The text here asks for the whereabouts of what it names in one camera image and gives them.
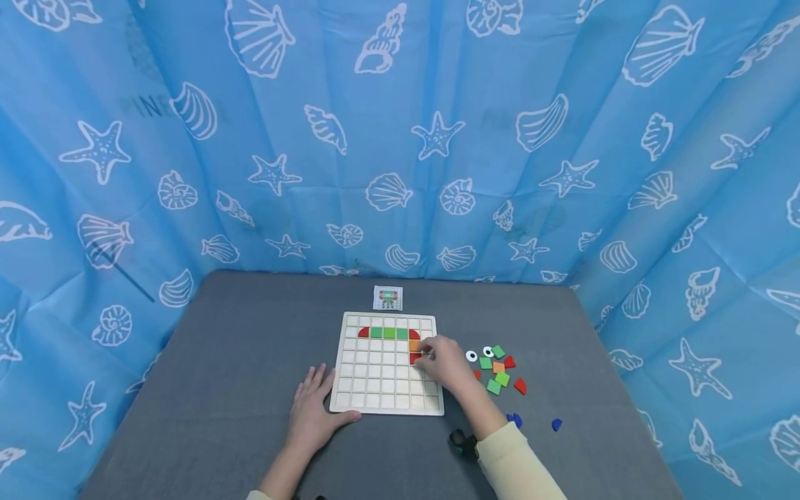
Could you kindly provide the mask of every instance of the hand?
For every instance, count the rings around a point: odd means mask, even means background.
[[[422,356],[414,362],[428,375],[435,378],[445,389],[459,398],[473,389],[477,381],[472,373],[469,363],[466,362],[464,351],[452,338],[444,335],[428,337],[419,344],[422,351],[433,350],[433,358]]]
[[[334,386],[334,371],[325,376],[325,363],[318,369],[313,366],[306,373],[304,380],[294,392],[294,404],[289,413],[289,432],[286,436],[286,448],[298,450],[309,456],[322,448],[336,429],[361,418],[357,411],[346,411],[340,414],[328,413],[322,400]]]

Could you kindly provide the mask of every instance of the red quarter-circle piece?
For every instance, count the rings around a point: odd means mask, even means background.
[[[522,380],[522,377],[518,378],[516,382],[514,382],[514,388],[522,393],[524,396],[528,394],[528,386],[525,384],[525,381]]]

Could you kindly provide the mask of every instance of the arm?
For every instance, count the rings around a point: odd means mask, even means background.
[[[497,408],[472,374],[458,344],[441,335],[420,344],[434,355],[415,364],[458,400],[478,439],[481,468],[498,500],[566,500],[525,436]]]
[[[340,414],[325,411],[322,400],[334,386],[334,371],[327,377],[324,375],[324,363],[318,369],[312,366],[306,380],[294,392],[286,444],[261,480],[258,491],[250,492],[248,500],[290,500],[314,454],[336,429],[361,418],[357,411]]]

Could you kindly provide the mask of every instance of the gray tabletop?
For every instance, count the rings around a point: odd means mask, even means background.
[[[403,313],[435,316],[438,332],[465,349],[500,344],[514,356],[510,374],[528,394],[509,386],[495,401],[522,416],[570,500],[682,498],[572,290],[220,271],[186,310],[80,499],[247,496],[282,445],[298,381],[308,366],[335,364],[342,313],[371,311],[374,285],[402,286]],[[457,428],[469,429],[447,392],[443,418],[365,414],[321,450],[298,494],[495,498],[478,465],[448,445]]]

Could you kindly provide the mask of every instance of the blue fabric backdrop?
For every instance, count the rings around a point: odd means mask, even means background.
[[[798,25],[789,0],[6,2],[0,497],[75,496],[231,268],[572,286],[687,498],[788,498]]]

